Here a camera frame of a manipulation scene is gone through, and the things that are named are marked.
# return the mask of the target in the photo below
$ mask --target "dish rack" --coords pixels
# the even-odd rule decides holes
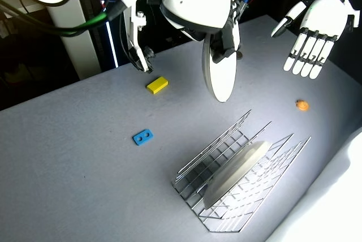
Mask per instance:
[[[286,149],[293,133],[274,143],[269,151],[212,207],[205,209],[203,195],[208,182],[252,138],[240,130],[251,110],[202,150],[178,172],[174,188],[210,232],[240,232],[251,220],[278,180],[311,137]]]

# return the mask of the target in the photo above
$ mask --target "blue block with holes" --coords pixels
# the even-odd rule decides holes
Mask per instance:
[[[135,143],[138,146],[140,146],[140,145],[146,143],[147,141],[149,141],[152,137],[153,137],[153,134],[151,133],[151,131],[146,129],[146,130],[143,130],[142,132],[138,133],[137,135],[135,135],[133,137],[133,140],[135,141]]]

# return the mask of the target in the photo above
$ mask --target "yellow block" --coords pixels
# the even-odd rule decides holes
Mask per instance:
[[[157,78],[155,81],[153,81],[152,83],[150,83],[147,86],[147,89],[149,91],[151,91],[152,94],[156,94],[157,92],[159,92],[162,88],[164,88],[168,84],[169,84],[169,81],[167,81],[167,79],[165,79],[164,77],[161,76],[161,77]]]

